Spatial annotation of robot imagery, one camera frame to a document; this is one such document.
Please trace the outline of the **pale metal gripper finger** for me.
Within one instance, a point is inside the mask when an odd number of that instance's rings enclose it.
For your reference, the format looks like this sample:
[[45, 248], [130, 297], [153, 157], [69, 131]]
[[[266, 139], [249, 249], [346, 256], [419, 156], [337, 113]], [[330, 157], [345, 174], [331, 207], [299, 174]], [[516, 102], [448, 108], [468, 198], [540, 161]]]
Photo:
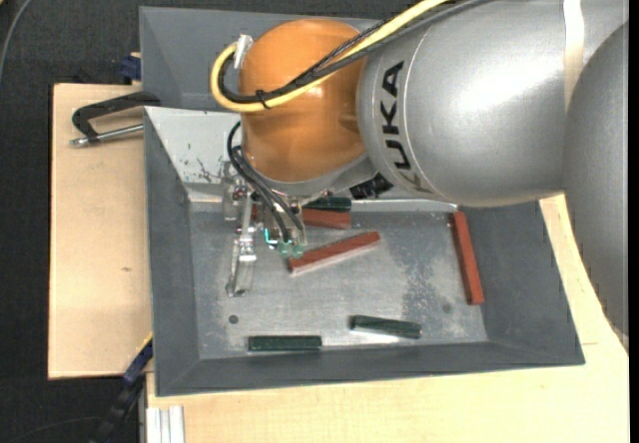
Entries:
[[228, 297], [247, 294], [253, 283], [257, 253], [252, 238], [239, 238], [234, 242], [231, 273], [226, 285]]
[[244, 178], [238, 174], [230, 161], [222, 164], [222, 209], [224, 220], [236, 221], [243, 215], [244, 205], [249, 187]]

